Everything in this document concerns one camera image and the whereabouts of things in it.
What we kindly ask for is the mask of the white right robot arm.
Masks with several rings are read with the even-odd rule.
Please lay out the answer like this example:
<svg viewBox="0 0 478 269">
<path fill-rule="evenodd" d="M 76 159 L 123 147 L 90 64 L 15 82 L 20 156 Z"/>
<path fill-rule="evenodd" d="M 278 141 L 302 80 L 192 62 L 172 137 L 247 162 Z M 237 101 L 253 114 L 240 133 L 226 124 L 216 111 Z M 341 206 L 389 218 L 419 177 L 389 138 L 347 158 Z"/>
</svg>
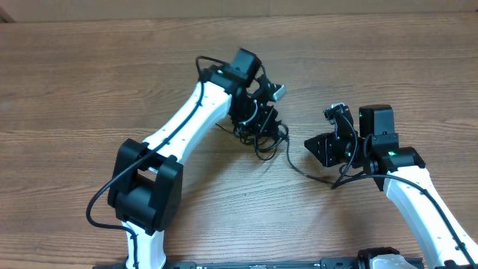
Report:
<svg viewBox="0 0 478 269">
<path fill-rule="evenodd" d="M 392 107 L 366 105 L 358 115 L 355 129 L 348 106 L 333 104 L 324 111 L 333 132 L 304 142 L 325 167 L 344 164 L 346 169 L 360 169 L 354 176 L 341 170 L 332 188 L 373 179 L 403 216 L 429 268 L 476 268 L 477 243 L 440 198 L 418 152 L 399 145 Z"/>
</svg>

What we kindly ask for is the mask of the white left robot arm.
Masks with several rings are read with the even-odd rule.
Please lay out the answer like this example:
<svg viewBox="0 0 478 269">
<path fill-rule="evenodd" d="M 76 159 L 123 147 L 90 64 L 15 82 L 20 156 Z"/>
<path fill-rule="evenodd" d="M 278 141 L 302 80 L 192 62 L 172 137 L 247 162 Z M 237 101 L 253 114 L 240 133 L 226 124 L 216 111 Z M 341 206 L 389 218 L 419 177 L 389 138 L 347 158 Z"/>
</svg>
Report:
<svg viewBox="0 0 478 269">
<path fill-rule="evenodd" d="M 219 121 L 230 117 L 233 135 L 256 152 L 260 140 L 280 140 L 273 105 L 287 93 L 285 86 L 274 84 L 257 55 L 245 49 L 230 63 L 211 63 L 198 69 L 192 95 L 163 127 L 118 150 L 108 205 L 128 235 L 122 268 L 164 268 L 164 232 L 179 209 L 184 165 Z"/>
</svg>

